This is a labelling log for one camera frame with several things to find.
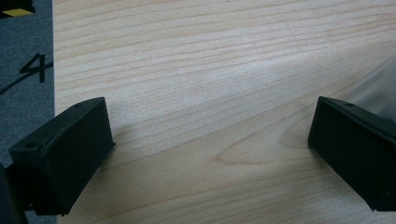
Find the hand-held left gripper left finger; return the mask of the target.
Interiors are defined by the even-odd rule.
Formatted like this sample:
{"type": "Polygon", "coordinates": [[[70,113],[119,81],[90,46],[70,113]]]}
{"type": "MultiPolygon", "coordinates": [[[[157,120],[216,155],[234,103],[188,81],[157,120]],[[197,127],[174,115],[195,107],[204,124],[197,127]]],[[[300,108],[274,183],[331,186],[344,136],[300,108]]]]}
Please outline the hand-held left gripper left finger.
{"type": "Polygon", "coordinates": [[[106,99],[70,106],[10,148],[40,216],[66,215],[115,146],[106,99]]]}

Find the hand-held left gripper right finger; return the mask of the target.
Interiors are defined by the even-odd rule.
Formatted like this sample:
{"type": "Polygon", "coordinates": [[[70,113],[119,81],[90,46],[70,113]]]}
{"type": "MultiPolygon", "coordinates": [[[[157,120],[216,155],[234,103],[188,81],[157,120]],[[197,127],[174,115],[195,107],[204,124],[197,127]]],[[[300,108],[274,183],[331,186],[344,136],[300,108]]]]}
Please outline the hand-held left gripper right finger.
{"type": "Polygon", "coordinates": [[[307,144],[371,209],[396,211],[395,123],[320,96],[307,144]]]}

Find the black and yellow object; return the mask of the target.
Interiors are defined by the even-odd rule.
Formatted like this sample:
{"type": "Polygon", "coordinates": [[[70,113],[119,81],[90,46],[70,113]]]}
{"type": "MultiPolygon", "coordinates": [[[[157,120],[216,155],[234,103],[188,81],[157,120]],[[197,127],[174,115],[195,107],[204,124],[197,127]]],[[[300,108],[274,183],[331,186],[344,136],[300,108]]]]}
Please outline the black and yellow object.
{"type": "Polygon", "coordinates": [[[35,14],[33,0],[0,0],[0,19],[35,14]]]}

